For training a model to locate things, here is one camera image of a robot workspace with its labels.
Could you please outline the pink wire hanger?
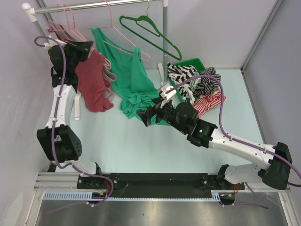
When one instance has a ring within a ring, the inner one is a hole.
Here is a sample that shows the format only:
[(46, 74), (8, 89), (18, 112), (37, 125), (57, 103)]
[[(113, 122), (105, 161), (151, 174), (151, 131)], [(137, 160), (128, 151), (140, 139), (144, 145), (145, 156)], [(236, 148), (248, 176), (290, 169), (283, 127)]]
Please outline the pink wire hanger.
[(78, 30), (75, 21), (75, 15), (71, 7), (67, 4), (58, 3), (57, 6), (61, 8), (66, 17), (66, 23), (56, 23), (53, 20), (49, 20), (48, 23), (52, 28), (53, 32), (58, 32), (63, 34), (59, 35), (62, 41), (64, 42), (85, 42), (87, 39), (82, 35), (82, 33)]

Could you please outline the dark red tank top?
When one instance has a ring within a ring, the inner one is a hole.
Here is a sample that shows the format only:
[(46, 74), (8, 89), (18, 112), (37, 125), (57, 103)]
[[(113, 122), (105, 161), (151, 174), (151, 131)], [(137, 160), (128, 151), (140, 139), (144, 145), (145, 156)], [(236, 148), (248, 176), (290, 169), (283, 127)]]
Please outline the dark red tank top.
[(92, 49), (93, 41), (68, 41), (64, 46), (54, 45), (48, 54), (53, 64), (52, 85), (62, 85), (80, 92), (86, 108), (94, 113), (105, 112), (113, 107), (109, 100), (111, 86), (105, 78), (105, 57)]

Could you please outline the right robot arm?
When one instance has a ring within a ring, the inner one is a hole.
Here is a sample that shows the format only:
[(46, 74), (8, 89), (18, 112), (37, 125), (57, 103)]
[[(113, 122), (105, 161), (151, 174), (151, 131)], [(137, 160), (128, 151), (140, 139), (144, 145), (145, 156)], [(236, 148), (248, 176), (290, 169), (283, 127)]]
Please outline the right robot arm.
[(172, 101), (162, 105), (161, 99), (155, 98), (153, 102), (154, 106), (137, 111), (145, 126), (150, 126), (151, 119), (155, 117), (156, 123), (167, 122), (195, 146), (225, 151), (250, 162), (238, 166), (222, 165), (217, 175), (220, 188), (228, 189), (233, 184), (256, 181), (277, 190), (287, 188), (292, 158), (286, 144), (260, 144), (231, 136), (221, 127), (200, 119), (190, 103), (173, 107)]

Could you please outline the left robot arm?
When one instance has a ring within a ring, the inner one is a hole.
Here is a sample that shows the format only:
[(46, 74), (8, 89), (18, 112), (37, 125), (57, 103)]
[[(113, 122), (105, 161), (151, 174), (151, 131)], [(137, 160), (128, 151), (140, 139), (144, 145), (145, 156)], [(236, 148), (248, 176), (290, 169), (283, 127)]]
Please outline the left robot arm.
[(50, 38), (43, 44), (47, 48), (52, 68), (51, 85), (53, 103), (50, 117), (43, 129), (37, 131), (37, 139), (46, 155), (58, 168), (72, 167), (93, 188), (103, 185), (104, 177), (96, 162), (82, 157), (82, 143), (71, 129), (71, 113), (78, 92), (78, 76), (75, 72), (80, 62), (85, 62), (93, 42), (63, 42)]

